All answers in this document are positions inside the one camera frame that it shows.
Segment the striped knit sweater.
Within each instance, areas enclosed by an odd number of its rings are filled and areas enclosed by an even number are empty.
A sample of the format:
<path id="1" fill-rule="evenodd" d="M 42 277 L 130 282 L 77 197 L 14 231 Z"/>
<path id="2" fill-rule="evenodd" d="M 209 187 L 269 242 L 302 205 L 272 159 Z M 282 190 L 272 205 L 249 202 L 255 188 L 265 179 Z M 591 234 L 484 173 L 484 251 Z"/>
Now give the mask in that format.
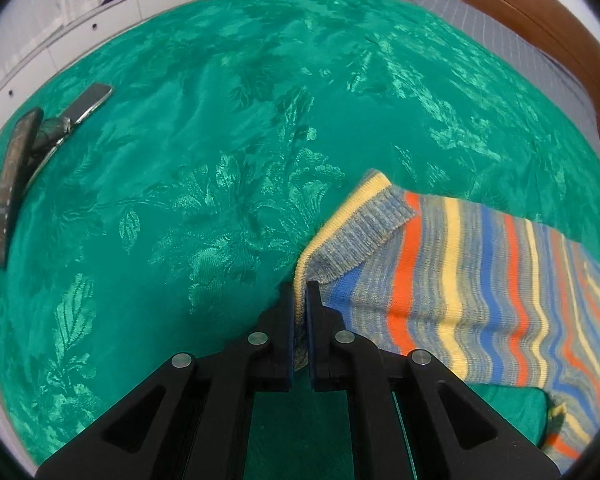
<path id="1" fill-rule="evenodd" d="M 550 226 L 372 170 L 297 262 L 298 320 L 309 282 L 382 350 L 427 350 L 468 384 L 543 391 L 542 449 L 560 470 L 600 430 L 600 264 Z"/>

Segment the green floral bedspread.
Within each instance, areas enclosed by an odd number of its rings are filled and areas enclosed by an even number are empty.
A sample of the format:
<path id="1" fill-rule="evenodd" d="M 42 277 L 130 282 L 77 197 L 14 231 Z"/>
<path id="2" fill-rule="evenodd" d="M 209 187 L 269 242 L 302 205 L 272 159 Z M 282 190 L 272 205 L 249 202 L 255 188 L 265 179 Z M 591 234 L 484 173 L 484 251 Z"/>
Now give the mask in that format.
<path id="1" fill-rule="evenodd" d="M 38 92 L 114 93 L 50 159 L 0 267 L 0 388 L 42 463 L 169 354 L 254 321 L 376 169 L 524 218 L 600 264 L 600 156 L 499 56 L 401 0 L 202 0 Z M 544 443 L 550 401 L 482 385 Z"/>

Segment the black remote control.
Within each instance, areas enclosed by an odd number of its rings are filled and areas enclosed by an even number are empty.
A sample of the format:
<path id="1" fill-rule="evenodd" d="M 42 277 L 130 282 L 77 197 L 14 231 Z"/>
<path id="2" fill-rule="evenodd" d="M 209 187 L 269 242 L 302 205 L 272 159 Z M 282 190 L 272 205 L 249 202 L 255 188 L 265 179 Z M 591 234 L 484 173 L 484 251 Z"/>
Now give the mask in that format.
<path id="1" fill-rule="evenodd" d="M 10 240 L 27 183 L 30 151 L 44 112 L 33 107 L 12 129 L 0 171 L 0 267 L 7 263 Z"/>

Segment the white drawer cabinet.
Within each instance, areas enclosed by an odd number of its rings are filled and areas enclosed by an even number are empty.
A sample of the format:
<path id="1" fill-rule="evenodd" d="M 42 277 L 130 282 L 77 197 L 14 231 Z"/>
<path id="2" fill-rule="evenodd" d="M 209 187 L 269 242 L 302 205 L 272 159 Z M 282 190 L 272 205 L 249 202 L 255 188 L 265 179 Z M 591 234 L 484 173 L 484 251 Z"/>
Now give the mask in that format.
<path id="1" fill-rule="evenodd" d="M 10 0 L 0 12 L 0 134 L 47 81 L 108 40 L 197 0 Z"/>

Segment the grey checked bed sheet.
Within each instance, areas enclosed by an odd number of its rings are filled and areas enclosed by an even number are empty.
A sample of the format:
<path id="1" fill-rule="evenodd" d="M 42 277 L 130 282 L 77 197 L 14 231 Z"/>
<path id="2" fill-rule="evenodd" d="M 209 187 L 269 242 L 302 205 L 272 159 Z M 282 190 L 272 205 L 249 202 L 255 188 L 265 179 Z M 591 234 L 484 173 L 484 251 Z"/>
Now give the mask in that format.
<path id="1" fill-rule="evenodd" d="M 594 106 L 580 81 L 552 56 L 462 0 L 401 0 L 417 4 L 502 58 L 550 99 L 596 152 L 600 137 Z"/>

